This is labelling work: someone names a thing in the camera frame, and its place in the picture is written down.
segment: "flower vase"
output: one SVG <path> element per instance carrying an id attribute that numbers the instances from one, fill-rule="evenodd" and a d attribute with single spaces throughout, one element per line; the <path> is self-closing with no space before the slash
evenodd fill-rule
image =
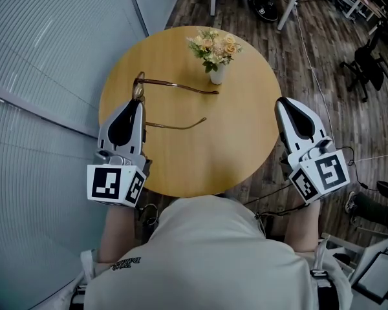
<path id="1" fill-rule="evenodd" d="M 215 85 L 220 85 L 224 79 L 224 75 L 226 74 L 227 66 L 222 63 L 217 65 L 217 71 L 210 71 L 210 80 Z"/>

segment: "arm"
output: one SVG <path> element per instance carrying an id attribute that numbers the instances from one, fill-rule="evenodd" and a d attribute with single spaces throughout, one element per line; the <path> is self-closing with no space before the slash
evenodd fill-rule
<path id="1" fill-rule="evenodd" d="M 134 208 L 109 206 L 98 252 L 99 263 L 117 262 L 134 247 L 134 211 Z"/>
<path id="2" fill-rule="evenodd" d="M 298 198 L 294 201 L 294 207 L 303 203 Z M 298 253 L 314 251 L 318 246 L 319 232 L 318 220 L 321 207 L 320 201 L 311 203 L 308 207 L 293 212 L 287 225 L 285 243 Z"/>

